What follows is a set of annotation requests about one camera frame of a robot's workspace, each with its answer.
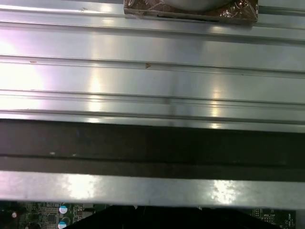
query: green circuit board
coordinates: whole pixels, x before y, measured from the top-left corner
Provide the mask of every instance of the green circuit board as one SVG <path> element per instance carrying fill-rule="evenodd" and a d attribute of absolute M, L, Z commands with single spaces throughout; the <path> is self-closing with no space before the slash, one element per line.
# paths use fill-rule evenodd
<path fill-rule="evenodd" d="M 243 209 L 241 212 L 273 225 L 277 225 L 282 229 L 295 229 L 295 211 L 254 208 Z"/>
<path fill-rule="evenodd" d="M 63 229 L 110 206 L 50 202 L 18 202 L 18 205 L 26 209 L 25 213 L 5 229 Z M 9 205 L 3 205 L 2 209 L 0 206 L 0 211 L 5 211 L 5 208 L 9 208 Z M 264 208 L 239 209 L 239 211 L 282 229 L 295 229 L 295 211 Z"/>

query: metal rail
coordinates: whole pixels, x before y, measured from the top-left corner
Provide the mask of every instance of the metal rail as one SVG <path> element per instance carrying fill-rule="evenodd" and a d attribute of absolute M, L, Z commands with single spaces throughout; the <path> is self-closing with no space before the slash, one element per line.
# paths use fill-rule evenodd
<path fill-rule="evenodd" d="M 301 1 L 262 1 L 253 28 L 109 3 L 0 11 L 0 118 L 305 132 Z"/>
<path fill-rule="evenodd" d="M 302 209 L 304 183 L 0 172 L 0 198 L 150 206 Z"/>

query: circuit board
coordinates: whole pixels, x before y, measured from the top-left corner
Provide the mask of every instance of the circuit board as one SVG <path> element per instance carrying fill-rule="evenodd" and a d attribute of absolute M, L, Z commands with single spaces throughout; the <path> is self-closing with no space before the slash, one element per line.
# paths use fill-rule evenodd
<path fill-rule="evenodd" d="M 16 220 L 5 229 L 63 229 L 107 207 L 109 205 L 105 204 L 4 203 L 0 201 L 0 212 L 7 211 L 9 217 L 14 217 L 12 212 L 16 214 Z M 282 229 L 295 229 L 295 211 L 263 208 L 239 209 L 239 211 L 277 225 Z"/>
<path fill-rule="evenodd" d="M 273 225 L 277 225 L 282 229 L 295 229 L 295 211 L 255 208 L 243 209 L 241 212 Z"/>

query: metal plate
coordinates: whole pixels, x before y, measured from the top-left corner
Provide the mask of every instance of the metal plate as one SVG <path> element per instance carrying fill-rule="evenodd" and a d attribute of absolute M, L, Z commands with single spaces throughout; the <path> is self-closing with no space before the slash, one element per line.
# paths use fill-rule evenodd
<path fill-rule="evenodd" d="M 10 200 L 286 209 L 304 209 L 305 206 L 304 183 L 179 180 L 1 171 L 0 184 L 0 198 Z"/>
<path fill-rule="evenodd" d="M 260 4 L 245 28 L 1 0 L 0 118 L 303 133 L 304 8 Z"/>

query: metal edge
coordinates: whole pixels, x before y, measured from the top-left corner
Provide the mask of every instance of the metal edge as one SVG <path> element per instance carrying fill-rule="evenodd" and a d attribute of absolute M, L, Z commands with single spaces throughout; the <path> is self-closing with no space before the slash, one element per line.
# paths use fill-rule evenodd
<path fill-rule="evenodd" d="M 124 14 L 122 4 L 62 0 L 1 0 L 0 10 L 70 14 Z"/>
<path fill-rule="evenodd" d="M 282 42 L 300 42 L 304 40 L 305 33 L 302 30 L 291 29 L 290 26 L 294 25 L 299 29 L 301 22 L 304 21 L 303 17 L 283 16 L 276 15 L 262 15 L 260 16 L 257 25 L 252 28 L 220 25 L 220 24 L 207 24 L 207 23 L 192 23 L 185 21 L 166 21 L 166 20 L 139 20 L 125 18 L 124 13 L 118 7 L 118 4 L 104 4 L 104 8 L 109 8 L 109 12 L 100 12 L 99 16 L 90 14 L 93 10 L 80 11 L 75 10 L 75 6 L 70 6 L 67 12 L 77 12 L 77 14 L 61 15 L 60 18 L 56 10 L 49 10 L 43 12 L 44 8 L 35 8 L 35 10 L 28 10 L 25 12 L 14 11 L 12 6 L 0 5 L 0 10 L 3 11 L 0 15 L 0 22 L 16 23 L 16 24 L 35 24 L 35 25 L 60 25 L 60 26 L 77 26 L 77 27 L 94 27 L 94 28 L 112 28 L 112 29 L 125 29 L 125 30 L 146 30 L 146 31 L 159 31 L 159 32 L 175 32 L 193 35 L 204 36 L 226 36 L 240 37 L 242 39 L 249 39 L 255 37 L 256 40 L 252 42 L 259 42 L 259 40 L 268 39 L 269 42 L 276 42 L 275 39 Z M 57 4 L 54 3 L 50 6 L 56 8 Z"/>
<path fill-rule="evenodd" d="M 90 9 L 93 7 L 98 9 L 99 6 L 103 6 L 105 4 L 113 5 L 114 7 L 119 7 L 121 11 L 123 11 L 122 4 L 117 3 L 97 3 L 97 2 L 86 2 L 86 1 L 62 1 L 62 0 L 52 0 L 52 3 L 47 0 L 1 0 L 0 1 L 0 9 L 11 8 L 14 9 L 14 6 L 19 6 L 22 8 L 15 8 L 15 10 L 48 10 L 50 9 L 51 5 L 56 5 L 53 7 L 53 10 L 61 11 L 67 9 L 75 9 L 76 12 L 82 12 L 82 10 Z M 305 3 L 302 0 L 295 0 L 293 2 L 286 1 L 286 0 L 261 0 L 259 1 L 259 7 L 270 7 L 274 9 L 297 9 L 297 10 L 305 10 Z"/>
<path fill-rule="evenodd" d="M 174 119 L 174 118 L 160 118 L 160 117 L 51 114 L 51 113 L 36 113 L 36 112 L 0 112 L 0 119 L 305 133 L 304 124 L 282 124 L 282 123 L 277 124 L 277 123 L 258 123 L 258 122 L 247 122 L 247 121 L 218 121 L 218 120 L 196 120 L 196 119 L 178 119 L 178 118 Z"/>
<path fill-rule="evenodd" d="M 304 209 L 304 192 L 296 182 L 0 172 L 0 199 L 19 201 Z"/>
<path fill-rule="evenodd" d="M 222 107 L 220 105 L 153 104 L 141 102 L 107 102 L 98 100 L 45 100 L 2 98 L 1 112 L 34 112 L 51 114 L 108 115 L 208 119 L 244 122 L 304 124 L 305 111 L 259 107 Z"/>

